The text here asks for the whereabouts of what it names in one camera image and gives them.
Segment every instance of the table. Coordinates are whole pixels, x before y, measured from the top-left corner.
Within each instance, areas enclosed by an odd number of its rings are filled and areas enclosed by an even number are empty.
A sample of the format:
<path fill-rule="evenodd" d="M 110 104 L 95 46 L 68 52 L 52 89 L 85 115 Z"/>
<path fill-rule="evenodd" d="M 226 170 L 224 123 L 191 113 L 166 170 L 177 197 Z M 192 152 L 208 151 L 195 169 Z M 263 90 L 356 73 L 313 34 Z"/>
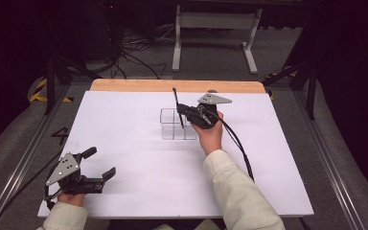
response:
<path fill-rule="evenodd" d="M 64 147 L 64 153 L 97 147 L 98 152 L 80 165 L 88 177 L 116 167 L 103 193 L 86 198 L 91 218 L 221 217 L 201 166 L 205 156 L 198 141 L 161 138 L 158 116 L 161 107 L 175 107 L 173 86 L 180 102 L 188 105 L 196 105 L 196 99 L 209 89 L 225 92 L 224 97 L 233 103 L 220 104 L 218 110 L 241 139 L 256 184 L 267 200 L 282 217 L 313 214 L 274 108 L 259 82 L 95 80 Z M 222 144 L 245 170 L 242 154 L 227 133 Z M 38 215 L 48 213 L 42 203 Z"/>

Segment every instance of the wooden table edge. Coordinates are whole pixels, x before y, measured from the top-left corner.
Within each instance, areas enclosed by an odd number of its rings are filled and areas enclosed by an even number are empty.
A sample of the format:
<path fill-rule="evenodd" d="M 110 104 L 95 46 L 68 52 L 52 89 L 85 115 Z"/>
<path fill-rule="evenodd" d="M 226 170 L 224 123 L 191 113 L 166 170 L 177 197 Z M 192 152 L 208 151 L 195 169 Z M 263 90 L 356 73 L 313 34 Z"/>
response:
<path fill-rule="evenodd" d="M 98 79 L 91 84 L 91 91 L 120 92 L 206 92 L 210 89 L 220 93 L 265 93 L 258 81 L 228 80 L 115 80 Z"/>

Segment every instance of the white metal frame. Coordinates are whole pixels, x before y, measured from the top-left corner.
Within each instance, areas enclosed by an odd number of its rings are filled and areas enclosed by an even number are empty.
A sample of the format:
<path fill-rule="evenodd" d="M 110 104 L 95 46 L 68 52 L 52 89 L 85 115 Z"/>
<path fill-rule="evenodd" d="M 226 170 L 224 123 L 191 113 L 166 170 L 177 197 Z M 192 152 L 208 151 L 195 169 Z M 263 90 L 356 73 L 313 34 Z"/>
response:
<path fill-rule="evenodd" d="M 180 6 L 177 6 L 175 17 L 175 45 L 172 57 L 172 71 L 180 70 L 181 56 L 181 28 L 212 28 L 212 29 L 233 29 L 249 30 L 247 42 L 242 43 L 244 55 L 251 74 L 257 74 L 255 60 L 250 48 L 255 38 L 261 18 L 262 10 L 256 13 L 204 13 L 204 12 L 181 12 Z"/>

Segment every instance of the hand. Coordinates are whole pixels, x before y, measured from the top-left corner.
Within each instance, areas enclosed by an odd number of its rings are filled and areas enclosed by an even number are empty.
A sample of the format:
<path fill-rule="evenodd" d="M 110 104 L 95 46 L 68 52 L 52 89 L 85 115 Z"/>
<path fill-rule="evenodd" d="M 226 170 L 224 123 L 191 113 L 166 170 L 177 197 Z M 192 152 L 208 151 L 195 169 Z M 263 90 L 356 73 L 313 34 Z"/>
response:
<path fill-rule="evenodd" d="M 218 115 L 223 119 L 223 114 L 218 112 Z M 213 127 L 209 129 L 202 129 L 196 125 L 191 125 L 199 136 L 199 143 L 205 151 L 205 155 L 209 155 L 215 150 L 222 149 L 222 122 L 218 121 Z"/>
<path fill-rule="evenodd" d="M 63 203 L 68 203 L 74 206 L 83 207 L 83 201 L 85 199 L 86 194 L 80 195 L 68 195 L 63 192 L 58 195 L 57 200 Z"/>

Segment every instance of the black wire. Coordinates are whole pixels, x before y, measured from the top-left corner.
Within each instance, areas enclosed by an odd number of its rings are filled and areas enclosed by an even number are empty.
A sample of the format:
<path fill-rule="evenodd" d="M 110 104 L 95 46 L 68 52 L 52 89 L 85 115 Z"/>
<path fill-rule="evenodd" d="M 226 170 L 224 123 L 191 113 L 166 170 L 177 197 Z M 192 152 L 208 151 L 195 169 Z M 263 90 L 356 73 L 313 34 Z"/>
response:
<path fill-rule="evenodd" d="M 247 155 L 246 153 L 244 152 L 244 149 L 243 149 L 243 146 L 242 146 L 242 143 L 241 141 L 239 140 L 238 136 L 236 135 L 236 133 L 234 132 L 234 130 L 232 130 L 232 128 L 225 123 L 225 121 L 223 121 L 223 119 L 220 118 L 220 116 L 218 116 L 217 114 L 207 110 L 207 109 L 204 109 L 204 111 L 212 116 L 214 116 L 215 118 L 217 118 L 218 120 L 220 120 L 223 125 L 227 128 L 227 130 L 229 130 L 232 134 L 233 134 L 233 137 L 236 139 L 236 142 L 235 144 L 237 144 L 237 146 L 239 147 L 239 149 L 241 150 L 241 153 L 243 154 L 243 160 L 244 160 L 244 163 L 246 164 L 246 168 L 247 168 L 247 173 L 249 174 L 250 178 L 252 178 L 252 180 L 255 180 L 253 178 L 253 173 L 252 173 L 252 168 L 250 167 L 250 163 L 249 163 L 249 159 L 247 158 Z"/>
<path fill-rule="evenodd" d="M 61 151 L 59 153 L 57 153 L 55 156 L 53 156 L 53 158 L 50 159 L 50 161 L 47 162 L 47 164 L 45 166 L 43 166 L 43 168 L 41 168 L 32 178 L 30 178 L 20 189 L 18 189 L 16 191 L 16 193 L 8 200 L 8 202 L 2 208 L 2 210 L 0 212 L 0 218 L 5 213 L 5 211 L 7 210 L 7 208 L 12 204 L 12 202 L 14 201 L 14 199 L 17 198 L 17 196 L 19 196 L 19 194 L 22 193 L 26 189 L 26 187 L 28 187 L 29 184 L 32 183 L 60 155 L 61 155 Z"/>
<path fill-rule="evenodd" d="M 142 63 L 138 63 L 138 62 L 136 62 L 136 61 L 133 61 L 133 60 L 131 60 L 131 59 L 127 58 L 127 57 L 125 57 L 125 59 L 126 59 L 127 61 L 129 61 L 129 62 L 134 63 L 134 64 L 144 65 L 144 64 L 142 64 Z M 159 75 L 159 78 L 158 78 L 158 79 L 160 79 L 160 78 L 163 76 L 163 73 L 164 73 L 164 71 L 166 70 L 166 67 L 167 67 L 167 63 L 160 63 L 160 64 L 148 64 L 148 66 L 161 66 L 161 65 L 163 65 L 163 69 L 162 69 L 162 71 L 161 71 L 161 73 L 160 73 L 160 75 Z"/>
<path fill-rule="evenodd" d="M 103 71 L 106 71 L 110 68 L 112 68 L 112 66 L 116 63 L 116 58 L 114 58 L 109 64 L 103 66 L 103 67 L 100 67 L 98 69 L 87 69 L 88 71 L 94 73 L 94 74 L 99 74 Z M 68 69 L 68 71 L 72 74 L 72 75 L 75 75 L 75 76 L 85 76 L 84 73 L 81 73 L 80 71 L 75 71 L 75 70 L 70 70 Z"/>
<path fill-rule="evenodd" d="M 240 147 L 240 145 L 238 144 L 238 142 L 236 142 L 236 140 L 235 140 L 234 136 L 232 136 L 232 133 L 229 131 L 229 129 L 228 129 L 226 126 L 225 126 L 225 129 L 226 129 L 226 131 L 228 132 L 229 136 L 232 138 L 232 141 L 234 141 L 234 142 L 235 142 L 235 145 L 240 149 L 241 147 Z"/>
<path fill-rule="evenodd" d="M 123 38 L 122 47 L 126 51 L 129 51 L 130 54 L 135 52 L 135 51 L 143 52 L 143 51 L 146 51 L 147 49 L 149 49 L 150 47 L 152 47 L 154 45 L 165 42 L 167 39 L 162 39 L 162 38 L 167 36 L 172 31 L 173 30 L 168 31 L 166 34 L 163 34 L 161 37 L 156 38 L 154 41 L 151 41 L 151 40 L 146 39 L 146 38 L 142 38 L 141 36 L 139 36 L 135 33 L 126 34 Z"/>
<path fill-rule="evenodd" d="M 151 70 L 151 72 L 153 72 L 153 74 L 154 74 L 154 76 L 155 77 L 157 77 L 159 80 L 160 80 L 160 77 L 157 75 L 157 73 L 150 67 L 150 66 L 148 66 L 145 62 L 143 62 L 141 59 L 139 59 L 139 58 L 137 58 L 137 57 L 134 57 L 134 56 L 132 56 L 132 55 L 130 55 L 130 54 L 125 54 L 126 56 L 129 56 L 129 57 L 131 57 L 131 58 L 134 58 L 134 59 L 136 59 L 137 61 L 139 61 L 139 62 L 141 62 L 144 66 L 146 66 L 146 67 L 148 67 L 150 70 Z"/>
<path fill-rule="evenodd" d="M 126 79 L 126 78 L 127 78 L 127 74 L 125 73 L 125 71 L 123 71 L 123 70 L 121 69 L 121 67 L 119 67 L 119 65 L 115 64 L 115 66 L 118 68 L 118 70 L 115 72 L 115 74 L 113 75 L 113 77 L 115 77 L 115 76 L 116 76 L 116 74 L 118 74 L 118 71 L 121 71 L 121 72 L 122 72 L 122 74 L 124 75 L 124 78 Z"/>

